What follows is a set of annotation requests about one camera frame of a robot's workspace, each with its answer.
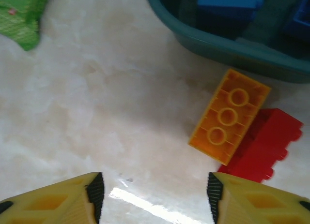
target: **green plastic tub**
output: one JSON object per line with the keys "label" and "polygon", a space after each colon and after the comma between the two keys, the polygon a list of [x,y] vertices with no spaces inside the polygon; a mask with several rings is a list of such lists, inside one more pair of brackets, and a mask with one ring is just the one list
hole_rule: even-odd
{"label": "green plastic tub", "polygon": [[[225,34],[199,30],[193,27],[191,18],[186,15],[183,20],[187,18],[187,24],[185,21],[180,21],[181,1],[148,0],[157,17],[189,51],[271,78],[293,83],[310,82],[310,45],[282,34],[280,32],[282,22],[275,20],[275,18],[287,19],[293,10],[292,4],[287,3],[286,0],[283,0],[282,4],[275,0],[265,0],[263,8],[257,13],[255,19],[261,19],[265,24],[268,22],[272,24],[260,27],[260,32],[257,25],[250,24],[247,30],[242,32],[240,41]],[[272,4],[289,6],[289,9],[281,10],[279,7],[277,9]],[[186,8],[189,14],[193,4],[189,3]]]}

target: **toy block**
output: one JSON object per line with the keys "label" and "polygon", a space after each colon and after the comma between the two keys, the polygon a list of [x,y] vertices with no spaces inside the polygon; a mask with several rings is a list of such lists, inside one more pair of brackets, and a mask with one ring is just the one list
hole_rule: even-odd
{"label": "toy block", "polygon": [[199,22],[208,26],[234,27],[255,17],[264,0],[198,0]]}
{"label": "toy block", "polygon": [[310,200],[225,173],[209,173],[215,224],[308,224]]}
{"label": "toy block", "polygon": [[280,109],[260,110],[228,165],[218,172],[258,183],[271,178],[272,166],[287,156],[286,147],[302,136],[302,126]]}
{"label": "toy block", "polygon": [[88,173],[0,202],[1,224],[99,224],[101,173]]}
{"label": "toy block", "polygon": [[227,165],[270,88],[230,69],[196,126],[189,145]]}
{"label": "toy block", "polygon": [[294,11],[293,17],[283,31],[295,38],[310,43],[310,0],[302,0]]}

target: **plastic tub rim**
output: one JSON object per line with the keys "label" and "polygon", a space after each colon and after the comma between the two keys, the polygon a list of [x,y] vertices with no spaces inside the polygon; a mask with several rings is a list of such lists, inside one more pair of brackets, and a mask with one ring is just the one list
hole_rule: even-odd
{"label": "plastic tub rim", "polygon": [[209,34],[202,30],[190,27],[185,23],[175,18],[161,3],[160,0],[148,0],[153,12],[156,16],[174,33],[194,39],[198,42],[209,44],[217,48],[223,49],[225,52],[235,52],[235,54],[250,58],[257,61],[262,61],[266,64],[271,64],[277,67],[285,68],[286,70],[302,75],[309,75],[304,69],[300,67],[295,68],[297,64],[301,64],[300,60],[291,58],[289,56],[278,56],[272,53],[264,53],[259,49],[253,49],[250,46],[242,45],[223,37]]}

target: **marble floor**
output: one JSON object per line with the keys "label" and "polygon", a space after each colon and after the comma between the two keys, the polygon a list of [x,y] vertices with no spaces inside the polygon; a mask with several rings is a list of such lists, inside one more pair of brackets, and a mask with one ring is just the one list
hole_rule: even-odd
{"label": "marble floor", "polygon": [[[187,141],[227,69],[182,48],[146,0],[50,0],[37,48],[0,36],[0,200],[101,171],[101,223],[212,224],[219,163]],[[245,74],[305,124],[265,184],[310,197],[310,85]]]}

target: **black rubber pad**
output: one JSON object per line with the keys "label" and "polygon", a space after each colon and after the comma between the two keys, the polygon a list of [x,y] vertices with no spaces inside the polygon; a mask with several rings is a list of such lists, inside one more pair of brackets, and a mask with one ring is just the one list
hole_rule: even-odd
{"label": "black rubber pad", "polygon": [[0,214],[5,212],[12,205],[13,205],[12,201],[5,201],[5,202],[0,203]]}
{"label": "black rubber pad", "polygon": [[213,216],[214,223],[217,224],[218,220],[218,202],[222,199],[223,184],[222,182],[214,176],[212,172],[209,173],[207,194],[209,198],[209,203],[211,206],[211,212]]}
{"label": "black rubber pad", "polygon": [[94,217],[96,223],[99,224],[103,199],[105,196],[105,185],[101,172],[98,173],[95,179],[93,179],[93,181],[87,186],[86,191],[89,201],[93,203],[94,206]]}
{"label": "black rubber pad", "polygon": [[308,201],[300,201],[299,202],[303,207],[310,211],[310,202]]}

